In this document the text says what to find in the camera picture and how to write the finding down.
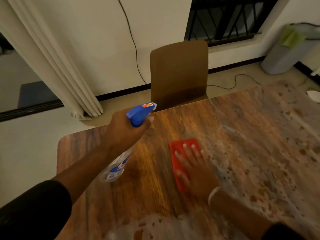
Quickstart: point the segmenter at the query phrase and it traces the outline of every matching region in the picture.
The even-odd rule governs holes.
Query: hand
[[[187,187],[190,193],[198,198],[208,201],[208,197],[213,189],[219,186],[217,177],[210,170],[208,155],[201,150],[199,152],[194,145],[191,146],[193,153],[186,144],[183,149],[190,162],[188,162],[181,154],[175,152],[176,157],[188,171],[190,179],[180,170],[177,171],[178,177]]]
[[[149,129],[154,117],[148,117],[139,127],[133,127],[126,116],[131,108],[115,112],[108,125],[99,148],[108,153],[109,158],[117,158],[132,147]]]

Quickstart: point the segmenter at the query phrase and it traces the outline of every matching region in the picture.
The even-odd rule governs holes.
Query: white wristband
[[[211,191],[211,193],[210,193],[210,195],[209,195],[209,198],[208,198],[208,205],[210,206],[210,200],[211,200],[211,198],[218,192],[220,190],[220,187],[218,186],[218,187],[215,187],[212,191]]]

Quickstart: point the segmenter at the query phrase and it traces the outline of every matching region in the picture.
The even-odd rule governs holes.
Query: table top
[[[113,183],[98,178],[58,239],[246,239],[205,202],[177,190],[169,142],[197,138],[222,188],[272,221],[320,238],[320,110],[286,81],[152,114]],[[57,172],[97,146],[106,126],[63,137]]]

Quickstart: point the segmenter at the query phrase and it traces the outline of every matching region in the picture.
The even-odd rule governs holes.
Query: black baseboard
[[[229,70],[229,69],[232,69],[232,68],[235,68],[235,67],[241,67],[241,66],[244,66],[244,65],[249,65],[249,64],[252,64],[252,63],[260,62],[260,61],[263,61],[265,59],[265,57],[266,56],[261,56],[261,57],[253,58],[253,59],[250,59],[250,60],[244,60],[244,61],[240,61],[240,62],[237,62],[237,63],[229,64],[229,65],[224,65],[224,66],[220,66],[220,67],[216,67],[216,68],[211,68],[211,69],[208,70],[208,74],[215,73],[215,72],[221,72],[221,71]]]
[[[229,64],[229,65],[225,65],[225,66],[221,66],[221,67],[217,67],[217,68],[212,68],[212,69],[208,70],[208,74],[215,73],[215,72],[221,72],[221,71],[225,71],[225,70],[232,69],[235,67],[241,67],[244,65],[260,62],[260,61],[263,61],[264,58],[265,58],[265,56],[261,56],[258,58],[237,62],[234,64]],[[311,80],[313,80],[315,83],[320,85],[319,84],[320,83],[320,76],[319,75],[311,76],[310,74],[312,73],[312,70],[309,67],[302,64],[300,61],[298,61],[294,65],[294,67],[297,68],[304,75],[309,77]],[[128,89],[124,89],[124,90],[120,90],[120,91],[116,91],[116,92],[98,95],[98,96],[96,96],[96,98],[98,99],[98,101],[104,101],[104,100],[113,99],[116,97],[131,94],[131,93],[144,91],[144,90],[147,90],[150,88],[151,88],[151,84],[149,83],[149,84],[144,84],[144,85],[133,87],[133,88],[128,88]],[[56,100],[56,101],[37,104],[37,105],[25,107],[25,108],[19,108],[19,109],[13,109],[13,110],[1,112],[0,113],[0,122],[15,119],[18,117],[23,117],[23,116],[27,116],[27,115],[32,115],[32,114],[44,112],[44,111],[51,110],[51,109],[57,109],[57,108],[60,108],[63,106],[64,105],[60,100]]]
[[[303,64],[301,61],[298,61],[296,64],[294,64],[294,67],[320,86],[320,76],[318,74],[311,76],[313,70]]]

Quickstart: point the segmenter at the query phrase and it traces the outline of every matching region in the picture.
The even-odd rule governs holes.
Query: spray bottle
[[[143,121],[146,119],[148,114],[152,110],[155,110],[157,104],[147,103],[135,106],[128,113],[127,117],[130,119],[131,125],[133,127],[139,127],[142,125]],[[131,156],[134,145],[113,160],[100,174],[99,178],[102,182],[113,182],[117,180],[125,169],[126,162]]]

